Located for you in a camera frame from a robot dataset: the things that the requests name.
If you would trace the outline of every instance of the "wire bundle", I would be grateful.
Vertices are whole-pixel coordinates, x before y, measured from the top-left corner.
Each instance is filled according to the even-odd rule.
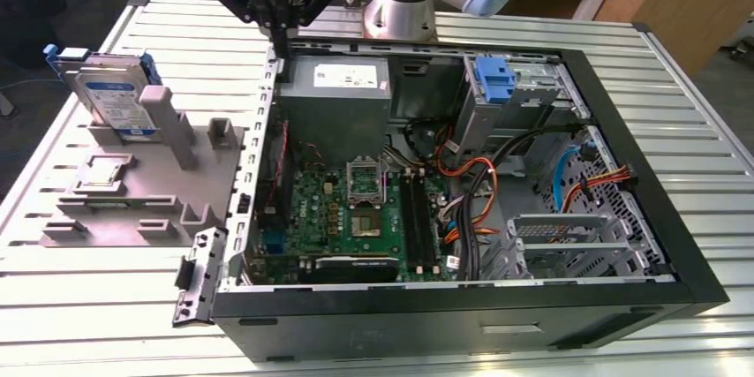
[[[616,183],[618,181],[624,181],[631,178],[631,173],[628,171],[628,167],[623,165],[614,171],[606,172],[604,174],[599,174],[598,176],[587,178],[586,184],[575,183],[566,194],[566,198],[563,200],[563,206],[560,207],[560,214],[566,213],[570,208],[570,204],[572,203],[576,195],[583,191],[584,186],[590,189],[598,185],[604,185],[607,183]]]
[[[496,166],[506,161],[506,158],[524,146],[536,136],[546,134],[548,132],[578,132],[583,128],[582,124],[563,124],[563,125],[548,125],[539,127],[523,134],[519,134],[512,139],[508,139],[503,146],[498,149],[492,155],[490,161],[490,168],[494,170]],[[474,219],[471,218],[471,200],[474,193],[484,181],[488,172],[480,172],[474,177],[471,185],[468,187],[467,193],[460,201],[458,211],[456,211],[456,223],[458,223],[458,236],[462,243],[462,258],[460,258],[460,269],[458,273],[458,278],[460,280],[478,280],[479,279],[479,249],[478,249],[478,239],[476,232],[474,229]],[[496,179],[496,172],[492,171],[491,176]]]
[[[439,172],[447,177],[460,177],[463,174],[466,174],[471,170],[471,168],[474,168],[474,166],[476,164],[486,165],[483,172],[487,172],[491,176],[492,193],[490,194],[490,197],[487,199],[487,205],[484,206],[482,213],[471,219],[471,223],[475,227],[479,226],[479,224],[482,224],[484,222],[484,220],[487,219],[487,216],[488,216],[490,211],[492,209],[492,204],[495,203],[495,193],[498,193],[498,173],[495,172],[495,165],[492,165],[492,162],[486,157],[479,156],[478,158],[468,160],[468,162],[466,164],[463,164],[463,166],[460,168],[458,168],[456,170],[448,170],[448,169],[444,168],[441,161],[437,158]],[[454,200],[454,201],[456,201],[459,203],[463,200],[462,200],[462,198],[458,198],[458,200]],[[498,232],[496,230],[492,230],[492,229],[475,229],[475,234],[480,230],[483,230],[483,234],[491,234],[490,231]],[[445,244],[450,244],[454,241],[456,241],[458,239],[459,239],[459,230],[458,230],[458,227],[456,227],[455,229],[452,229],[452,231],[448,232],[448,234],[445,234],[444,242],[445,242]]]

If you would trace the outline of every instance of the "aluminum slotted table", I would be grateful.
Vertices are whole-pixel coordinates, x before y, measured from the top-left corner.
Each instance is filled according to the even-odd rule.
[[[360,14],[329,8],[301,34],[357,37]],[[594,351],[252,364],[217,327],[171,328],[185,248],[34,245],[95,143],[70,96],[0,207],[0,374],[754,373],[754,161],[654,35],[627,24],[451,13],[437,14],[437,34],[440,41],[584,51],[730,303]],[[248,126],[267,46],[217,2],[132,0],[101,51],[148,49],[189,121],[229,117]]]

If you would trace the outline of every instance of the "expansion slot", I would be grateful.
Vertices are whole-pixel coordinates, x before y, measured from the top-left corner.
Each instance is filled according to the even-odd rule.
[[[400,177],[400,214],[405,238],[407,267],[429,270],[436,264],[432,230],[429,229],[428,198],[424,178]]]

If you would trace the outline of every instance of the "gray plastic stand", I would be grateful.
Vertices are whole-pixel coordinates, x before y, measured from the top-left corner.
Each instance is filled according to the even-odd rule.
[[[139,103],[160,129],[160,138],[173,151],[180,169],[192,170],[196,167],[196,157],[191,151],[193,132],[188,121],[179,119],[169,102],[172,97],[173,93],[165,86],[147,86],[139,97]]]

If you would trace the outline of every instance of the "white sticker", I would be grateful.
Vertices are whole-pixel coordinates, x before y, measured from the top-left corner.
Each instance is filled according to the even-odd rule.
[[[445,141],[445,147],[450,149],[450,151],[456,154],[458,153],[458,149],[460,148],[460,146],[458,145],[458,143],[455,141],[452,141],[451,139],[448,139]]]
[[[458,269],[460,267],[460,258],[458,256],[448,255],[445,261],[445,268]]]
[[[377,88],[373,65],[319,64],[315,66],[315,87]]]
[[[129,83],[87,82],[88,97],[107,123],[124,139],[147,139],[156,127],[137,102]]]

